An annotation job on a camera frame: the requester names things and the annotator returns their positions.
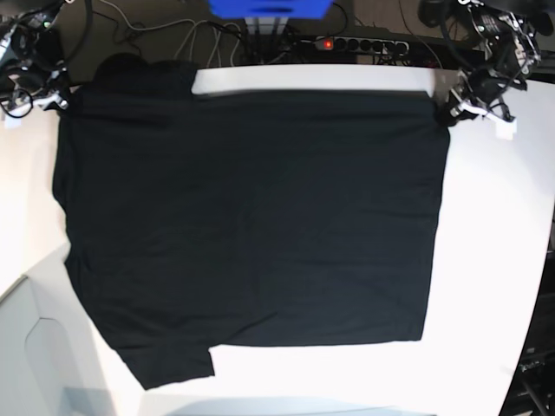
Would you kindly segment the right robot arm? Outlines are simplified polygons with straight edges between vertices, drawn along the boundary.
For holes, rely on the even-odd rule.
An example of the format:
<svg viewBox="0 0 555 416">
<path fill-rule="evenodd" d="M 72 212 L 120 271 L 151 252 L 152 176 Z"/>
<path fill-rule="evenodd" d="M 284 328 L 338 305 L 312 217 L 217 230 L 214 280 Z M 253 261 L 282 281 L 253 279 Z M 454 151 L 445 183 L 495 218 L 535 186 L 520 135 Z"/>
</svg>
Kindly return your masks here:
<svg viewBox="0 0 555 416">
<path fill-rule="evenodd" d="M 69 106 L 68 65 L 81 52 L 92 28 L 93 8 L 84 3 L 85 23 L 74 49 L 62 51 L 56 18 L 68 1 L 1 2 L 1 114 L 22 119 L 34 108 Z"/>
</svg>

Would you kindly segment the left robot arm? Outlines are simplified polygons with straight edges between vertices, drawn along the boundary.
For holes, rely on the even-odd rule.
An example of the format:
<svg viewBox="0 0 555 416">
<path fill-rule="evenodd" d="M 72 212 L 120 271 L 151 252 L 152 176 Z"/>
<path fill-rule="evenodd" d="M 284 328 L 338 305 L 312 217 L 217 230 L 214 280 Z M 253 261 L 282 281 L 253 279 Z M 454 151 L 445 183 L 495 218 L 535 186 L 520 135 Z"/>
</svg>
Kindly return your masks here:
<svg viewBox="0 0 555 416">
<path fill-rule="evenodd" d="M 526 80 L 541 63 L 536 35 L 553 32 L 542 19 L 553 1 L 420 1 L 418 16 L 429 28 L 439 28 L 452 57 L 460 64 L 458 80 L 439 105 L 436 119 L 445 127 L 482 117 L 497 128 L 516 130 L 516 119 L 503 95 L 527 90 Z M 447 20 L 453 18 L 479 38 L 485 61 L 472 63 L 451 38 Z"/>
</svg>

